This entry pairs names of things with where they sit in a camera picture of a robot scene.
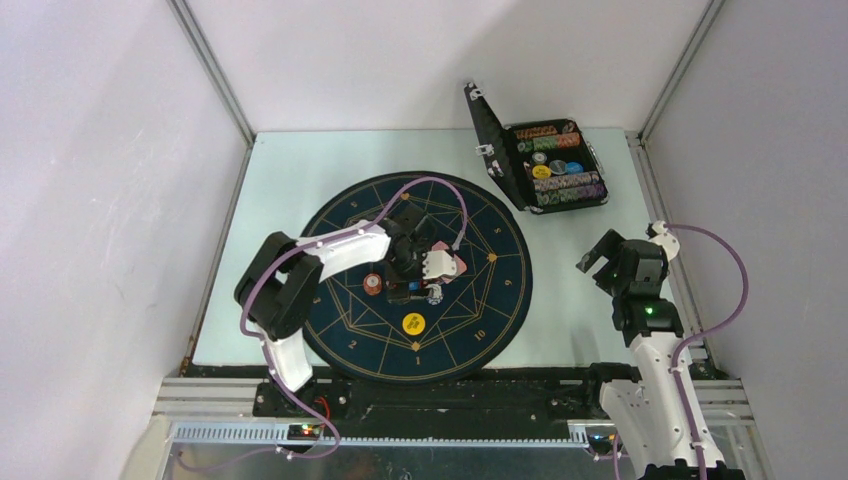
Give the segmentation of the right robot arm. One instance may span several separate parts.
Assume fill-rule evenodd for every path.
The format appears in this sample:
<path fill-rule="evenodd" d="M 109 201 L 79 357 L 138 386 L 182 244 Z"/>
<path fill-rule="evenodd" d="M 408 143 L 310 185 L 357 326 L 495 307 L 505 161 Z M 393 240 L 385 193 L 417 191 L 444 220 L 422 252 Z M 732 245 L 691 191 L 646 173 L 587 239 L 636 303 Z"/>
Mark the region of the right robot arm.
<path fill-rule="evenodd" d="M 698 403 L 688 347 L 702 339 L 686 336 L 677 307 L 661 296 L 681 243 L 680 225 L 650 224 L 646 239 L 606 232 L 578 262 L 611 298 L 612 323 L 634 364 L 594 363 L 581 392 L 585 411 L 609 417 L 617 432 L 612 461 L 626 451 L 639 479 L 742 479 L 716 445 Z"/>

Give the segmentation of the yellow big blind button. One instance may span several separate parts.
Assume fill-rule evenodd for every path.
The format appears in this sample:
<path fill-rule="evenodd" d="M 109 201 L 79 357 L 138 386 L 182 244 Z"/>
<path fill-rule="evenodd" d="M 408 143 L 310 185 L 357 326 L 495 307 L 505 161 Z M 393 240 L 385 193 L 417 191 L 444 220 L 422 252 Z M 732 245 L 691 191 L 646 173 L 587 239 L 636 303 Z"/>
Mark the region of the yellow big blind button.
<path fill-rule="evenodd" d="M 426 329 L 426 319 L 420 313 L 409 313 L 402 320 L 402 329 L 409 336 L 421 335 Z"/>

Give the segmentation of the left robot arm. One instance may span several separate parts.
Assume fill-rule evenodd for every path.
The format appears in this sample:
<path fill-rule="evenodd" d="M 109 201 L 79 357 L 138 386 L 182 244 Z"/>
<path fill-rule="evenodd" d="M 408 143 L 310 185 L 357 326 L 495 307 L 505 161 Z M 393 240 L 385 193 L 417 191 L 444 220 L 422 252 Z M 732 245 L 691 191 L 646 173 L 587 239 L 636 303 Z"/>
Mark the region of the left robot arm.
<path fill-rule="evenodd" d="M 239 328 L 259 341 L 271 379 L 280 387 L 278 404 L 292 416 L 304 416 L 316 403 L 307 383 L 313 366 L 303 329 L 322 282 L 366 264 L 386 262 L 403 277 L 423 277 L 424 258 L 437 243 L 432 218 L 415 205 L 385 217 L 313 237 L 270 234 L 237 283 Z"/>

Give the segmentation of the red poker chip stack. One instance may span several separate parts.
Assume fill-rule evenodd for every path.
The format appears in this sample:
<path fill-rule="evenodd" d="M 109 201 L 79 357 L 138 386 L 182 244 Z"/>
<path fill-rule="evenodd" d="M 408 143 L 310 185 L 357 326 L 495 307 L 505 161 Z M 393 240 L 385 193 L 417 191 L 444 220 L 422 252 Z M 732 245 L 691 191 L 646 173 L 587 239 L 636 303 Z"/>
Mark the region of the red poker chip stack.
<path fill-rule="evenodd" d="M 383 289 L 382 277 L 377 273 L 369 273 L 363 278 L 363 290 L 369 296 L 376 296 Z"/>

